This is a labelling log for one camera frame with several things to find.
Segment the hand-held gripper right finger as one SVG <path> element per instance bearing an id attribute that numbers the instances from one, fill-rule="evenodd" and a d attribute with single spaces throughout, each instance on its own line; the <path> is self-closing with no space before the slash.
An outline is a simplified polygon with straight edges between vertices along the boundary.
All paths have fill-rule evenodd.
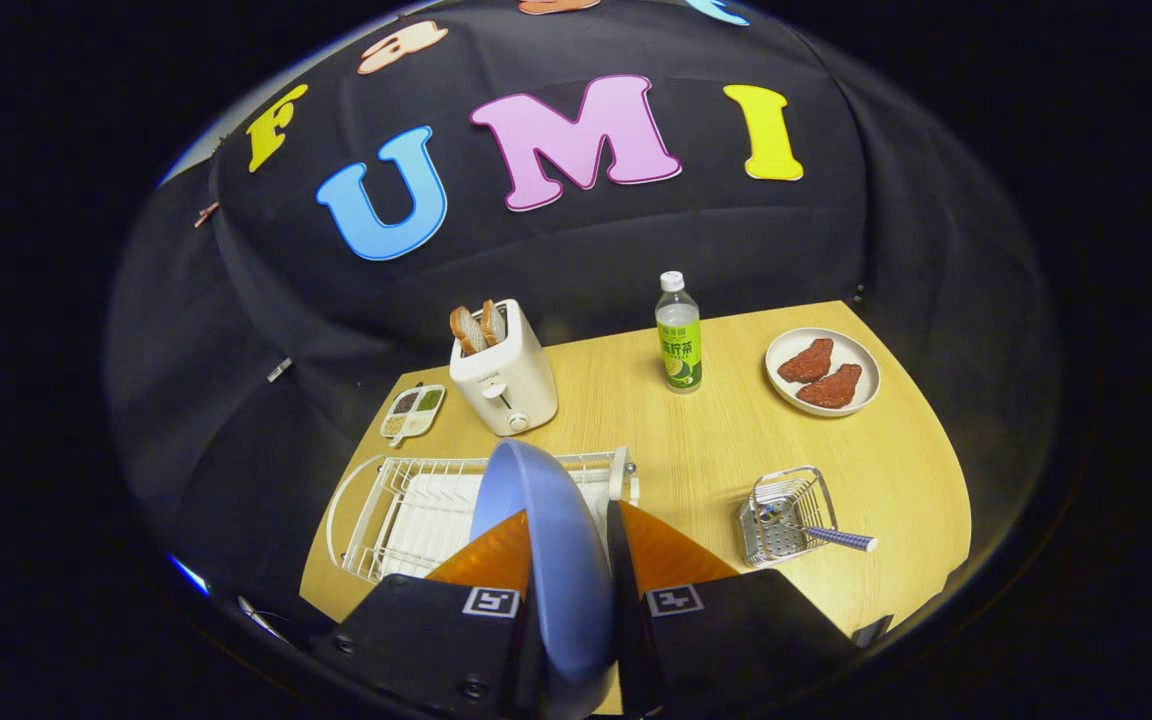
<path id="1" fill-rule="evenodd" d="M 626 719 L 776 719 L 861 647 L 780 571 L 741 573 L 626 501 L 608 507 Z"/>

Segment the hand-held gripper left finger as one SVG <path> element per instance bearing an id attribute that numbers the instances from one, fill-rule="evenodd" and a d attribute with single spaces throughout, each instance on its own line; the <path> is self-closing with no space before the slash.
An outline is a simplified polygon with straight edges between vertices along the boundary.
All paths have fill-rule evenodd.
<path id="1" fill-rule="evenodd" d="M 314 660 L 417 719 L 539 719 L 543 647 L 526 511 L 429 577 L 381 579 L 311 646 Z"/>

